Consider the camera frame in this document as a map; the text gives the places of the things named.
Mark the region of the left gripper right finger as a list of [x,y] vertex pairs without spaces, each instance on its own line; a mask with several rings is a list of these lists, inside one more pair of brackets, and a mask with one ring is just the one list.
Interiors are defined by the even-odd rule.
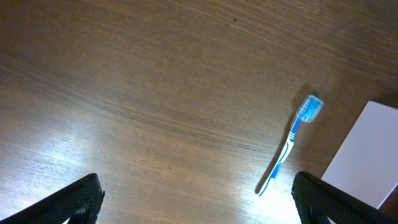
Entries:
[[396,218],[305,171],[295,175],[291,193],[302,224],[397,224]]

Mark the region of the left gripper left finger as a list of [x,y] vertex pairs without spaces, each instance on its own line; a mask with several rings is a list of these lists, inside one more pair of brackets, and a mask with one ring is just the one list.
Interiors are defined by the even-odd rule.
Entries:
[[95,223],[104,196],[98,175],[91,173],[1,223]]

